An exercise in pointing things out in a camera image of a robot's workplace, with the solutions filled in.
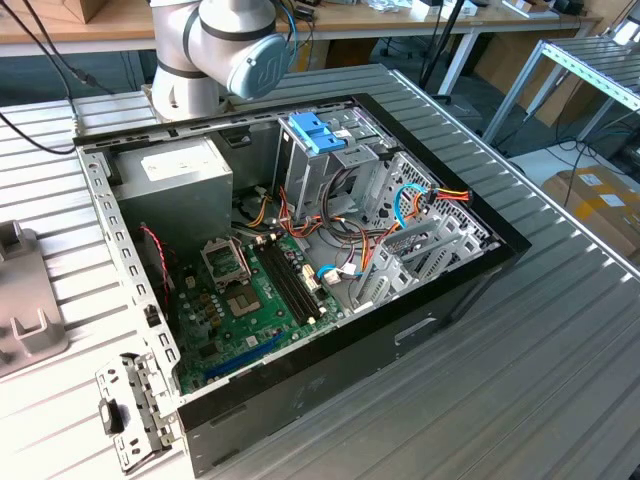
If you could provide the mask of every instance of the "red wire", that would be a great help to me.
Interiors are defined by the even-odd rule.
[[[158,249],[158,255],[160,255],[160,263],[162,263],[162,281],[164,282],[164,303],[169,309],[169,271],[167,270],[167,260],[164,256],[164,250],[162,249],[162,242],[158,239],[155,233],[153,233],[148,227],[140,226],[140,230],[146,232],[153,243],[156,244],[156,248]]]

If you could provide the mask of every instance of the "blue cable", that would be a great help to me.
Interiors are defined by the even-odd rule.
[[[291,56],[291,60],[289,60],[289,66],[293,64],[293,61],[296,59],[296,55],[298,55],[298,29],[296,28],[296,22],[291,16],[291,12],[281,3],[280,8],[284,10],[284,13],[289,17],[289,26],[291,27],[291,31],[293,31],[293,55]]]
[[[401,199],[402,191],[407,188],[414,188],[418,190],[420,193],[422,193],[423,195],[426,195],[427,193],[429,193],[426,188],[424,188],[422,185],[418,183],[406,183],[398,189],[398,191],[396,192],[396,196],[393,200],[393,213],[396,216],[396,219],[398,220],[398,223],[402,228],[407,228],[407,223],[404,221],[404,217],[400,212],[400,199]]]
[[[318,269],[316,275],[318,276],[318,278],[322,278],[324,277],[325,273],[327,273],[329,270],[333,270],[334,268],[336,268],[335,265],[324,265]]]

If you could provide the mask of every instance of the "yellow wire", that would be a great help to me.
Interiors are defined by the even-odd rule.
[[[264,220],[264,214],[267,210],[267,201],[267,197],[264,197],[262,199],[262,207],[260,207],[260,213],[258,214],[258,217],[253,222],[247,223],[247,227],[257,227],[262,223],[262,220]]]
[[[466,195],[469,192],[456,192],[455,190],[445,190],[444,188],[438,188],[437,189],[439,192],[442,193],[450,193],[452,195]]]

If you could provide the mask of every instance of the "slotted metal table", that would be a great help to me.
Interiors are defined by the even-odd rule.
[[[557,65],[529,105],[529,112],[544,101],[565,69],[609,97],[578,135],[578,140],[583,140],[593,130],[615,102],[632,111],[640,109],[640,50],[637,44],[631,42],[627,46],[620,46],[608,37],[541,40],[482,136],[488,144],[500,131],[543,57],[553,60]]]
[[[461,322],[205,478],[628,477],[640,461],[640,274],[396,71],[289,75],[259,102],[233,103],[356,92],[373,95],[533,247]],[[156,121],[140,93],[77,106],[87,133]],[[65,102],[3,112],[47,145],[70,145]],[[36,151],[7,127],[0,157],[0,220],[37,232],[71,338],[64,353],[0,379],[0,472],[121,478],[94,372],[140,341],[78,159]],[[134,477],[190,478],[190,462],[173,449]]]

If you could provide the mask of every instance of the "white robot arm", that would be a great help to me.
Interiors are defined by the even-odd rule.
[[[215,114],[218,84],[243,98],[269,93],[287,70],[271,0],[151,0],[155,109],[167,120]]]

